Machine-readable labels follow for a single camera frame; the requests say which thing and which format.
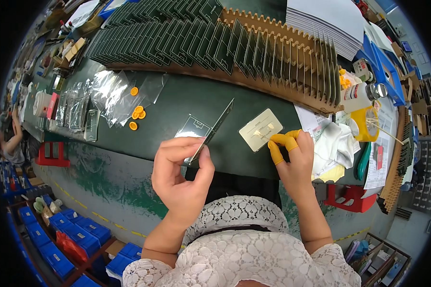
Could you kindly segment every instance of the red plastic bag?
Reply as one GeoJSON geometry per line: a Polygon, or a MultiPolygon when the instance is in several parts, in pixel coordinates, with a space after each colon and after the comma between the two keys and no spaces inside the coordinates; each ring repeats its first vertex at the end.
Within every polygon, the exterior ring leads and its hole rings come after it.
{"type": "Polygon", "coordinates": [[[83,263],[88,261],[86,251],[70,239],[67,234],[57,231],[56,244],[59,248],[68,253],[78,265],[83,265],[83,263]]]}

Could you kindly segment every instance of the hand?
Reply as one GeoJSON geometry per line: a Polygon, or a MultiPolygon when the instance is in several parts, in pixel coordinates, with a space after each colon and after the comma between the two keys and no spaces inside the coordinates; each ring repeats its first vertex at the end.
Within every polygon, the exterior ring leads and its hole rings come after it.
{"type": "Polygon", "coordinates": [[[198,218],[214,175],[214,164],[207,146],[199,155],[199,170],[195,180],[186,181],[181,174],[184,159],[194,155],[203,141],[204,138],[196,137],[163,141],[155,155],[153,189],[169,209],[167,216],[183,230],[198,218]]]}
{"type": "Polygon", "coordinates": [[[11,113],[11,117],[13,119],[17,119],[17,108],[13,110],[13,112],[11,113]]]}
{"type": "Polygon", "coordinates": [[[285,135],[272,135],[268,148],[279,178],[293,201],[298,204],[310,196],[315,197],[314,188],[311,185],[314,143],[310,133],[300,129],[292,130],[285,135]],[[284,161],[277,143],[286,147],[290,163],[284,161]]]}

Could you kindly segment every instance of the factory floor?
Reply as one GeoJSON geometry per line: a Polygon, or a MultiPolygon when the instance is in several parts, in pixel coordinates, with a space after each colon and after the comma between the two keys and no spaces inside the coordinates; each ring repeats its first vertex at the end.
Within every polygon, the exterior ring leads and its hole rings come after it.
{"type": "MultiPolygon", "coordinates": [[[[69,168],[33,164],[35,174],[66,206],[108,227],[119,240],[142,246],[167,212],[152,189],[153,162],[76,142],[68,143],[66,152],[69,168]]],[[[394,212],[385,215],[377,204],[365,213],[326,206],[325,185],[322,187],[317,189],[319,204],[334,240],[344,251],[354,239],[365,238],[367,232],[386,238],[394,212]]],[[[282,184],[279,192],[289,233],[300,238],[297,207],[282,184]]]]}

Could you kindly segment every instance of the white bottle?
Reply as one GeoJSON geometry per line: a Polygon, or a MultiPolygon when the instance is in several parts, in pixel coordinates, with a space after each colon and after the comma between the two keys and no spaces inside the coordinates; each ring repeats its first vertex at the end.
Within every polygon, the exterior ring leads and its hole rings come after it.
{"type": "Polygon", "coordinates": [[[377,86],[373,83],[358,83],[341,91],[340,105],[344,106],[346,113],[350,113],[372,106],[373,100],[384,98],[387,94],[388,91],[382,83],[377,86]]]}

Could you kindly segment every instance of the pink box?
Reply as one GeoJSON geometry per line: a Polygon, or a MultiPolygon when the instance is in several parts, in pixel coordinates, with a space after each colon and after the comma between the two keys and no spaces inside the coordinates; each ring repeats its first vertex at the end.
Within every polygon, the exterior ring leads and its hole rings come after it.
{"type": "Polygon", "coordinates": [[[46,118],[48,119],[55,119],[56,113],[54,112],[54,107],[57,106],[57,101],[59,100],[59,95],[56,93],[53,93],[51,96],[51,101],[48,106],[48,111],[46,112],[46,118]]]}

